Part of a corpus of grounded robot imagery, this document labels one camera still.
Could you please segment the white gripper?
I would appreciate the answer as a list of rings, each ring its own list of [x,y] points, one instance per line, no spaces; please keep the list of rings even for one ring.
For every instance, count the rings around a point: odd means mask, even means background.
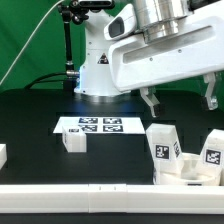
[[[154,118],[161,115],[162,107],[154,88],[148,86],[203,74],[207,85],[203,104],[207,110],[215,110],[214,72],[224,70],[224,3],[209,4],[181,19],[175,35],[149,44],[141,34],[117,41],[110,46],[108,59],[116,88],[141,88],[140,95]]]

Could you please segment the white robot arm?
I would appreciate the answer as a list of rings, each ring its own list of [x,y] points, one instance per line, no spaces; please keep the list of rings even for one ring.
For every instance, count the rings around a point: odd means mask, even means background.
[[[138,90],[157,117],[155,86],[202,75],[205,108],[218,107],[224,0],[132,0],[114,17],[104,11],[89,16],[76,93],[109,102]]]

